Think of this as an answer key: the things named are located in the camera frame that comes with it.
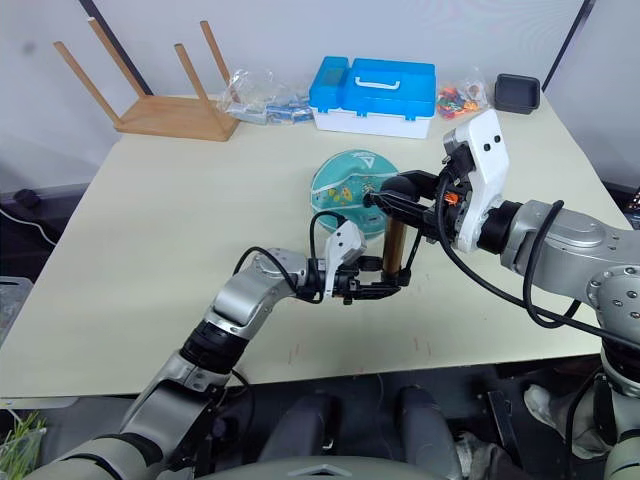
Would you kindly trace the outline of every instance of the wooden stick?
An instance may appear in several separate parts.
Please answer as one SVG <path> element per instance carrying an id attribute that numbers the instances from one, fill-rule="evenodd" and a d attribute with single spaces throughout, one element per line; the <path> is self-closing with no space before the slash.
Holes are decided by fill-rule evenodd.
<path id="1" fill-rule="evenodd" d="M 209 110 L 209 112 L 215 119 L 216 123 L 218 124 L 218 127 L 221 130 L 223 130 L 223 127 L 218 121 L 218 117 L 216 116 L 216 109 L 213 108 L 213 105 L 211 105 L 211 102 L 209 101 L 209 97 L 207 96 L 207 92 L 204 91 L 204 88 L 202 87 L 202 83 L 200 83 L 198 74 L 196 73 L 196 70 L 193 68 L 193 64 L 189 59 L 189 55 L 187 55 L 187 51 L 185 50 L 184 45 L 182 45 L 181 43 L 176 43 L 174 47 L 176 49 L 176 53 L 178 54 L 178 57 L 180 58 L 180 62 L 182 63 L 184 71 L 187 72 L 187 76 L 189 77 L 189 80 L 191 80 L 191 85 L 193 85 L 193 88 L 198 94 L 198 98 L 202 101 L 202 103 L 205 105 L 207 110 Z"/>
<path id="2" fill-rule="evenodd" d="M 104 48 L 107 50 L 107 52 L 109 52 L 109 55 L 111 55 L 111 58 L 113 58 L 113 61 L 116 62 L 116 65 L 118 65 L 118 68 L 120 68 L 120 71 L 125 76 L 129 84 L 136 91 L 136 93 L 138 94 L 138 97 L 140 98 L 146 97 L 147 94 L 144 93 L 144 89 L 138 83 L 138 80 L 136 80 L 136 77 L 133 76 L 133 74 L 131 73 L 131 70 L 129 70 L 129 67 L 127 67 L 127 64 L 124 63 L 124 60 L 122 59 L 120 54 L 117 52 L 117 50 L 113 46 L 113 43 L 109 41 L 109 39 L 107 38 L 107 34 L 104 33 L 104 30 L 102 29 L 102 26 L 93 17 L 89 18 L 89 25 L 95 32 L 98 39 L 102 42 L 102 45 L 104 45 Z"/>
<path id="3" fill-rule="evenodd" d="M 118 126 L 121 125 L 122 121 L 120 120 L 120 117 L 118 117 L 118 114 L 113 111 L 113 108 L 111 108 L 111 106 L 107 103 L 105 98 L 98 91 L 98 89 L 93 84 L 93 82 L 89 79 L 87 74 L 84 73 L 84 70 L 82 70 L 82 67 L 78 64 L 78 62 L 76 62 L 76 59 L 73 58 L 73 55 L 71 55 L 71 52 L 67 50 L 67 47 L 65 47 L 64 43 L 54 42 L 53 46 L 56 47 L 56 50 L 58 50 L 58 52 L 60 52 L 60 55 L 62 55 L 62 58 L 64 58 L 64 61 L 67 62 L 67 65 L 71 67 L 71 70 L 73 70 L 73 73 L 76 74 L 76 76 L 84 84 L 87 90 L 89 90 L 89 93 L 95 99 L 95 101 L 98 102 L 98 104 L 102 107 L 104 112 L 107 115 L 109 115 L 109 118 L 111 118 L 111 120 L 113 121 L 113 124 Z"/>
<path id="4" fill-rule="evenodd" d="M 216 39 L 213 36 L 213 32 L 211 31 L 209 22 L 207 22 L 206 20 L 202 20 L 200 22 L 200 27 L 202 28 L 202 33 L 204 33 L 204 38 L 207 40 L 207 43 L 209 44 L 209 48 L 211 49 L 213 58 L 216 61 L 216 65 L 218 65 L 218 70 L 220 70 L 220 75 L 222 75 L 222 78 L 224 79 L 224 83 L 226 85 L 229 85 L 231 83 L 231 75 L 229 75 L 229 70 L 227 69 L 227 65 L 224 63 L 224 58 L 222 58 L 222 52 L 220 52 L 220 48 L 218 48 L 218 43 L 216 42 Z"/>

